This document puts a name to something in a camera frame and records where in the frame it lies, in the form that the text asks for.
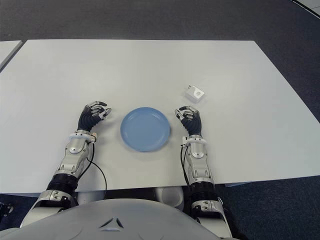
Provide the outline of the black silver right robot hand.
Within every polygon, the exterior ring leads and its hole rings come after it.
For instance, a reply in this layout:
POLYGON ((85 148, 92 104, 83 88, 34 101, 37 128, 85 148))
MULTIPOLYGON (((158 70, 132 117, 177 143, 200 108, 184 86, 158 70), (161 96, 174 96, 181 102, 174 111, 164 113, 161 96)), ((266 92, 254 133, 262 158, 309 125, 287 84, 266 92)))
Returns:
POLYGON ((179 119, 189 136, 202 136, 202 121, 200 112, 191 105, 182 106, 174 110, 175 116, 179 119))

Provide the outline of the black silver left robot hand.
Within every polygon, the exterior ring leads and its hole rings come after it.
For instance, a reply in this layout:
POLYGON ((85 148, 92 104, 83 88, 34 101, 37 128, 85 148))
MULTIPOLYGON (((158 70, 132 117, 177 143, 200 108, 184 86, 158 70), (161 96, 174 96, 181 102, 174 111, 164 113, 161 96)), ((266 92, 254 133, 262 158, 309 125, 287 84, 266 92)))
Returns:
POLYGON ((79 117, 77 130, 91 132, 92 128, 103 121, 112 109, 102 101, 94 101, 87 104, 79 117))

